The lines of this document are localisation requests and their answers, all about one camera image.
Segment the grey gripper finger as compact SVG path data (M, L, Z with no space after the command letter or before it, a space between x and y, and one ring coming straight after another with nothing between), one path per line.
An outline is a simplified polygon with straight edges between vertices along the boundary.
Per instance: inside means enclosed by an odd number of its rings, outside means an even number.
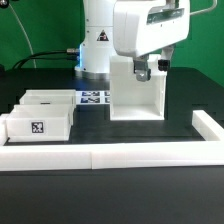
M158 60L158 69L160 71L167 72L170 68L172 55L174 52L174 46L166 46L161 51L161 58Z
M148 56L138 57L133 62L136 79L141 82L149 81L151 79L151 69L148 66Z

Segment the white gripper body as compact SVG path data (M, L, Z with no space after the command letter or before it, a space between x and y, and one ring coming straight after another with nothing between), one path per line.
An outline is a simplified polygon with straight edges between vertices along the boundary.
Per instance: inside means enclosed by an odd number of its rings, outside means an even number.
M113 45L118 55L137 58L187 38L190 0L117 0Z

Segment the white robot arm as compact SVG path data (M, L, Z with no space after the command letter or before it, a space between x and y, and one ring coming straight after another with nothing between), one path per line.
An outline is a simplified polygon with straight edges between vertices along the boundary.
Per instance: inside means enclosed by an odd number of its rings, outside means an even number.
M120 55L136 62L162 51L168 60L173 45L189 32L190 0L83 0L85 36L79 46L76 74L109 78L109 59Z

